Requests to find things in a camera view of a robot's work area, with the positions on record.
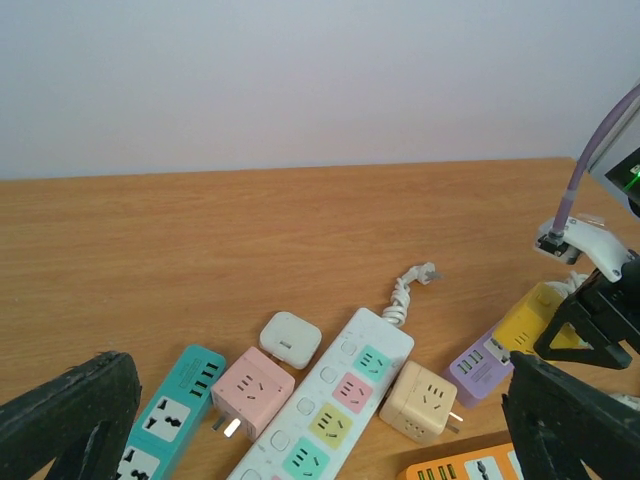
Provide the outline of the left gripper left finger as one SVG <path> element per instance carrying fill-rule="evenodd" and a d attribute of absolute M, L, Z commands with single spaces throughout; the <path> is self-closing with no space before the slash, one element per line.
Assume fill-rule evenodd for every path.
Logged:
<path fill-rule="evenodd" d="M 1 477 L 114 479 L 140 405 L 132 356 L 109 351 L 1 406 Z"/>

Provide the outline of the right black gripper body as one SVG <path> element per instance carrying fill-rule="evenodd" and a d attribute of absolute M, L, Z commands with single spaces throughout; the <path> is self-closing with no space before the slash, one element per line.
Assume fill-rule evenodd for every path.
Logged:
<path fill-rule="evenodd" d="M 639 256 L 623 264 L 616 282 L 600 271 L 578 289 L 577 298 L 586 310 L 588 323 L 610 343 L 625 341 L 639 349 Z"/>

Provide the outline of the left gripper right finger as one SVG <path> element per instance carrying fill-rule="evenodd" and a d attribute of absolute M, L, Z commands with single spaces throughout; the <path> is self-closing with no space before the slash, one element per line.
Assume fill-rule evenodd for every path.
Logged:
<path fill-rule="evenodd" d="M 526 479 L 639 477 L 639 412 L 544 360 L 515 351 L 502 409 Z"/>

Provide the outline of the yellow cube socket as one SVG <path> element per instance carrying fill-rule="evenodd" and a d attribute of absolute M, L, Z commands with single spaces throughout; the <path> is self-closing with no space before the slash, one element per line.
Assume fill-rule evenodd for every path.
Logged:
<path fill-rule="evenodd" d="M 493 338 L 509 351 L 535 355 L 534 344 L 549 325 L 560 304 L 587 278 L 571 273 L 565 282 L 539 282 L 503 317 Z"/>

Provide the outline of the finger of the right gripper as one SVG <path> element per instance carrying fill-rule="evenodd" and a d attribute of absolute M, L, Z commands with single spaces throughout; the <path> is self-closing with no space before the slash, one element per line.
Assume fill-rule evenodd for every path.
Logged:
<path fill-rule="evenodd" d="M 631 356 L 619 343 L 608 342 L 588 323 L 586 310 L 580 305 L 574 292 L 556 310 L 552 320 L 534 344 L 535 352 L 547 361 L 557 360 L 593 365 L 614 370 L 629 367 Z M 551 343 L 560 330 L 570 324 L 577 336 L 588 348 L 552 347 Z"/>

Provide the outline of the beige cube socket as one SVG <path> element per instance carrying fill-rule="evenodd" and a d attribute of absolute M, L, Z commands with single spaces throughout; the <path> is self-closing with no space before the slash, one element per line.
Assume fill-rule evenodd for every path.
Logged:
<path fill-rule="evenodd" d="M 446 428 L 459 432 L 463 418 L 454 411 L 457 387 L 408 360 L 379 411 L 380 419 L 420 445 L 433 443 Z"/>

